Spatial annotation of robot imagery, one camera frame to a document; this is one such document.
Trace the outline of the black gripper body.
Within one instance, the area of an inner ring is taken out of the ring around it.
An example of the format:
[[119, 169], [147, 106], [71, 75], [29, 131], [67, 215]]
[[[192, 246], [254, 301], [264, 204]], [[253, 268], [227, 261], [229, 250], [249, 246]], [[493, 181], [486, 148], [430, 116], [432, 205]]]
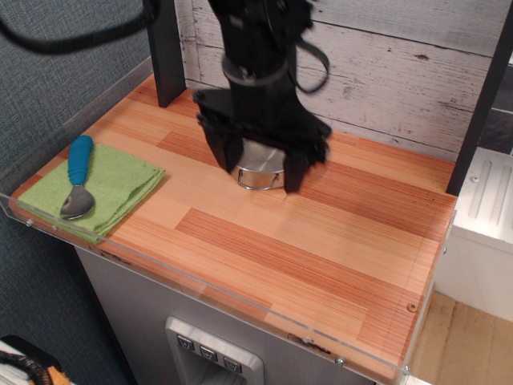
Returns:
[[284, 152], [303, 152], [325, 162], [331, 128], [306, 110], [289, 75], [259, 87], [231, 82], [228, 89], [198, 90], [193, 100], [203, 127], [210, 124]]

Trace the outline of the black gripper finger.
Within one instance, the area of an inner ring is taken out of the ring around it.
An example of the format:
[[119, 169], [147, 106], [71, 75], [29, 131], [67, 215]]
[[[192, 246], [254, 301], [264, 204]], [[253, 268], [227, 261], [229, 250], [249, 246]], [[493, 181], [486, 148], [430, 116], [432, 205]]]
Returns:
[[284, 187], [287, 193], [300, 191], [303, 179], [316, 159], [303, 152], [287, 151], [284, 160]]
[[203, 126], [205, 139], [218, 165], [230, 173], [241, 158], [244, 145], [241, 136], [221, 131], [210, 124]]

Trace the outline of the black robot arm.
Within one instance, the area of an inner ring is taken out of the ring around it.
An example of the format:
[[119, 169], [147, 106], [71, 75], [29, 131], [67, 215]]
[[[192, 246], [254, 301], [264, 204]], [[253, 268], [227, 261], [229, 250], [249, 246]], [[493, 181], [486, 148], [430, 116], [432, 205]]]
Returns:
[[331, 128], [298, 99], [320, 91], [327, 80], [306, 88], [297, 80], [297, 49], [330, 69], [326, 54], [302, 35], [312, 27], [308, 1], [212, 1], [224, 42], [222, 71], [227, 89], [196, 91], [198, 120], [219, 166], [231, 172], [244, 140], [284, 152], [284, 187], [300, 190], [309, 167], [323, 163]]

